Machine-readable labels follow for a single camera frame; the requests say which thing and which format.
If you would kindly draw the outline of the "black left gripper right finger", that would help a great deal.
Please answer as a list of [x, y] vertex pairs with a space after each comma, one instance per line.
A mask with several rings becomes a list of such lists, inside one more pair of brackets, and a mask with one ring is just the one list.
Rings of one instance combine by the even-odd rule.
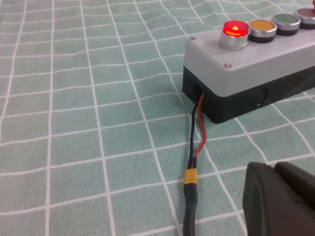
[[315, 176], [288, 162], [277, 163], [275, 170], [291, 189], [314, 210]]

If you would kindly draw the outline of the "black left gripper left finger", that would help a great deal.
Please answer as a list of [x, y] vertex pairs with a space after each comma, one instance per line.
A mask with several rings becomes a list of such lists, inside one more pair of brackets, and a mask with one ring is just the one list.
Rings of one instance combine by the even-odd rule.
[[315, 234], [315, 210], [291, 189], [275, 166], [248, 164], [243, 211], [250, 236]]

